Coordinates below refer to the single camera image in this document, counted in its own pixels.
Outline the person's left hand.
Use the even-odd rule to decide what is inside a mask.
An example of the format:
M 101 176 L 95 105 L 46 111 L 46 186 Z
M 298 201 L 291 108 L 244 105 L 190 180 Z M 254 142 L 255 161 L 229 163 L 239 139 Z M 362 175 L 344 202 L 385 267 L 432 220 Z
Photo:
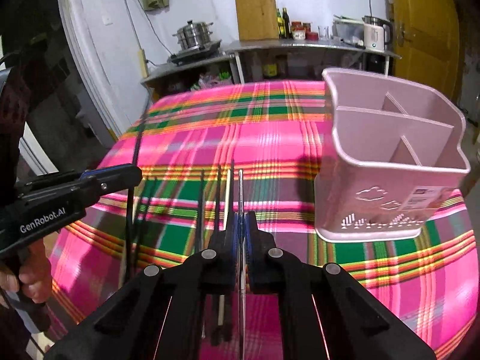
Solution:
M 30 244 L 28 252 L 29 256 L 18 273 L 13 272 L 11 263 L 1 262 L 1 289 L 14 293 L 21 291 L 34 303 L 41 304 L 52 293 L 51 265 L 43 239 Z

